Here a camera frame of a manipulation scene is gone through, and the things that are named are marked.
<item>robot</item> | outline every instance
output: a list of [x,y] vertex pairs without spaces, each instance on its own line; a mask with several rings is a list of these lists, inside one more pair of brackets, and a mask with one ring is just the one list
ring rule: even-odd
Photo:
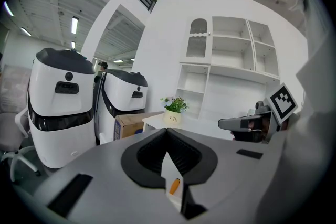
[[28,93],[31,136],[42,163],[61,168],[96,145],[92,63],[72,50],[36,54]]
[[94,85],[96,138],[113,141],[117,115],[144,113],[148,84],[140,73],[106,69]]

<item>white pillar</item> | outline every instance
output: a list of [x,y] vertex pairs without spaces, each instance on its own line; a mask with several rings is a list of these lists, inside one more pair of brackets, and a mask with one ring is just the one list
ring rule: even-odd
[[89,61],[92,61],[93,56],[95,55],[96,49],[100,38],[112,18],[114,12],[119,7],[120,3],[117,0],[109,0],[106,6],[102,9],[97,19],[94,21],[88,36],[85,39],[85,42],[82,47],[81,54],[86,57]]

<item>small white table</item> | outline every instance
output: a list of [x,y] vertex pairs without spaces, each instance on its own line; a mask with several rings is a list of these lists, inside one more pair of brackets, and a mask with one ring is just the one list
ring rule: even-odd
[[145,118],[142,121],[144,122],[143,127],[144,132],[161,128],[177,128],[215,138],[221,138],[227,140],[232,140],[234,138],[234,136],[230,134],[230,131],[219,128],[217,122],[215,121],[209,121],[203,119],[197,120],[190,118],[187,115],[182,115],[182,121],[180,124],[165,123],[163,121],[163,114]]

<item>orange object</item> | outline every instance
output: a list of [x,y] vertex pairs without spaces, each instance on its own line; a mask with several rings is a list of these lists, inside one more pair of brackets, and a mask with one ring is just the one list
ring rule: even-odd
[[172,187],[170,188],[170,194],[174,194],[175,191],[178,189],[178,186],[180,185],[180,180],[177,178],[172,184]]

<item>black recessed slot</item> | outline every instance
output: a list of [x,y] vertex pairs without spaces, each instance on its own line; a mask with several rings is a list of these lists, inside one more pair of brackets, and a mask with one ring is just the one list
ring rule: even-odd
[[143,94],[142,92],[133,92],[132,98],[142,98]]
[[77,83],[59,81],[55,86],[55,93],[76,94],[79,92]]
[[48,205],[48,208],[65,218],[92,179],[92,176],[78,174]]
[[261,157],[263,156],[263,153],[255,152],[255,151],[248,151],[248,150],[238,150],[237,154],[250,157],[253,159],[261,159]]

